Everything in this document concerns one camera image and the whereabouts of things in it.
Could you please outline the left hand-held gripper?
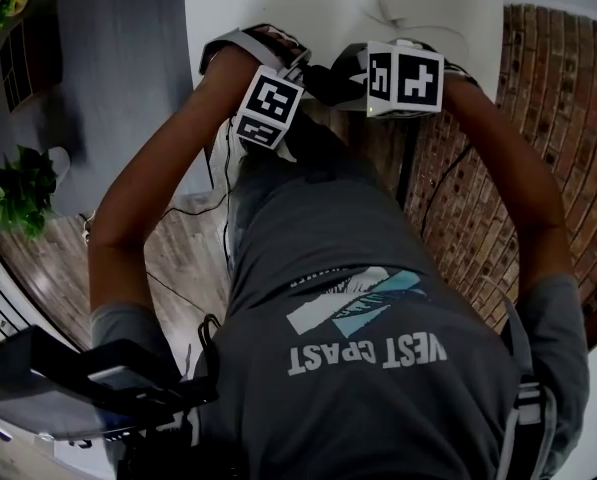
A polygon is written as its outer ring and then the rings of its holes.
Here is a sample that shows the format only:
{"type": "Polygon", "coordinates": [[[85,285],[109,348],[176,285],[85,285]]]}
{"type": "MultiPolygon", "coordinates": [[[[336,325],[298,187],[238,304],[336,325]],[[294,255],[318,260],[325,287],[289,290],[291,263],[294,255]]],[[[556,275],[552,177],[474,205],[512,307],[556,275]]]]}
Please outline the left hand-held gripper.
{"type": "Polygon", "coordinates": [[[236,28],[204,45],[199,73],[205,74],[220,50],[237,46],[253,56],[260,66],[235,115],[233,132],[244,144],[274,149],[282,141],[304,93],[303,75],[309,67],[311,50],[289,67],[284,67],[272,51],[236,28]]]}

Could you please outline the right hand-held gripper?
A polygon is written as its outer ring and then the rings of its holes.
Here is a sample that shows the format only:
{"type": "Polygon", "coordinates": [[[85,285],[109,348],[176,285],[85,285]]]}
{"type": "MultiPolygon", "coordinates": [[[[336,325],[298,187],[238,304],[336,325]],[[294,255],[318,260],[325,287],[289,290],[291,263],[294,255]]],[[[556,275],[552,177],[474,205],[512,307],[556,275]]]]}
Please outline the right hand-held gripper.
{"type": "Polygon", "coordinates": [[[414,118],[441,109],[445,59],[425,43],[395,39],[348,46],[331,67],[332,106],[369,118],[414,118]]]}

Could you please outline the person's left hand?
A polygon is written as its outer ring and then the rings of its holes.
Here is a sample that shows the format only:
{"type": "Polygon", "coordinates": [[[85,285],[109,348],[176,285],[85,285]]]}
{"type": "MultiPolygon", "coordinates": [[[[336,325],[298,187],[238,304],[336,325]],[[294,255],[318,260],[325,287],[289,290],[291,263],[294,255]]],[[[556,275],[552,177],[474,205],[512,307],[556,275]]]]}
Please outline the person's left hand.
{"type": "Polygon", "coordinates": [[[270,24],[259,24],[245,32],[272,51],[284,67],[293,65],[307,52],[295,37],[270,24]]]}

